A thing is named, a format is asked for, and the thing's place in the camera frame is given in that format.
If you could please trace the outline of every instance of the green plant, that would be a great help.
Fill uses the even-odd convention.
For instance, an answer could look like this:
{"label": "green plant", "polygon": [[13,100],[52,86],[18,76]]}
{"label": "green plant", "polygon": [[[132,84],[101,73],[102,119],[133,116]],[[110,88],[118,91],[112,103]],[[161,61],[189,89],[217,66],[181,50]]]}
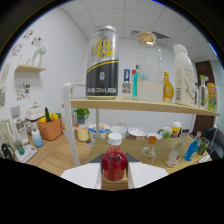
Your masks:
{"label": "green plant", "polygon": [[77,108],[76,110],[73,110],[74,112],[77,113],[77,117],[82,117],[85,116],[85,119],[89,117],[90,111],[88,109],[83,109],[83,108]]}

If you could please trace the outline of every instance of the blue bottle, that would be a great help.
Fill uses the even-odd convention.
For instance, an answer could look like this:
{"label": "blue bottle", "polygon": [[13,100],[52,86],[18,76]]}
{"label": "blue bottle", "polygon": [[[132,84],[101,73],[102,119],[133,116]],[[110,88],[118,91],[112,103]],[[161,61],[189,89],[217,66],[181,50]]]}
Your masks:
{"label": "blue bottle", "polygon": [[195,137],[194,139],[194,142],[192,142],[187,150],[187,153],[185,154],[184,158],[187,160],[187,161],[191,161],[197,150],[198,150],[198,144],[199,144],[199,141],[200,141],[200,137],[201,137],[201,132],[198,131],[197,132],[197,136]]}
{"label": "blue bottle", "polygon": [[136,65],[136,73],[134,74],[133,77],[133,98],[137,98],[137,80],[138,80],[138,65]]}

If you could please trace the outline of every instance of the red liquid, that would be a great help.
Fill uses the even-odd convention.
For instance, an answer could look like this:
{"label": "red liquid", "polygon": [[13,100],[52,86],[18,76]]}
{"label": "red liquid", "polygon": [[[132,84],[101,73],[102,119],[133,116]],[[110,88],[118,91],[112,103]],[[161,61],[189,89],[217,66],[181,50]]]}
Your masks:
{"label": "red liquid", "polygon": [[127,159],[120,146],[111,146],[102,158],[104,177],[110,182],[118,182],[124,177]]}

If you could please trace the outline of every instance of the potted plant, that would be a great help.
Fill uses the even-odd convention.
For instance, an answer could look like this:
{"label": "potted plant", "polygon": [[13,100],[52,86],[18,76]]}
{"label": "potted plant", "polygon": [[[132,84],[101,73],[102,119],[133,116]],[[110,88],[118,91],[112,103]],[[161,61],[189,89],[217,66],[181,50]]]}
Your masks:
{"label": "potted plant", "polygon": [[86,108],[77,108],[73,110],[77,113],[77,121],[79,124],[85,124],[85,120],[89,117],[90,111]]}

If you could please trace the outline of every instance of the table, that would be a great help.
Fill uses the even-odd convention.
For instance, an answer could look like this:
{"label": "table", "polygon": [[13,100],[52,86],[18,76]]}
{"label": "table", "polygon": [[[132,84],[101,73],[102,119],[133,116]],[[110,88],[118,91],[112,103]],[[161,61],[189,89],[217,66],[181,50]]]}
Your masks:
{"label": "table", "polygon": [[[184,142],[184,154],[187,152],[189,145],[194,140],[187,136]],[[207,152],[203,156],[195,155],[192,161],[186,161],[183,157],[179,161],[179,163],[171,168],[165,164],[167,157],[172,149],[172,147],[179,142],[179,138],[170,138],[170,139],[158,139],[154,148],[156,150],[156,160],[154,162],[154,166],[164,168],[168,174],[172,174],[178,170],[186,168],[190,165],[196,164],[198,160],[200,160],[203,156],[206,155]],[[139,155],[141,150],[148,146],[148,140],[130,140],[124,139],[121,144],[121,150],[124,153],[129,153],[131,156],[139,159]],[[89,163],[91,160],[100,156],[102,153],[105,153],[109,149],[108,140],[107,139],[96,139],[86,161],[85,164]],[[128,189],[128,180],[125,173],[123,180],[119,183],[110,183],[107,180],[102,178],[102,190],[125,190]]]}

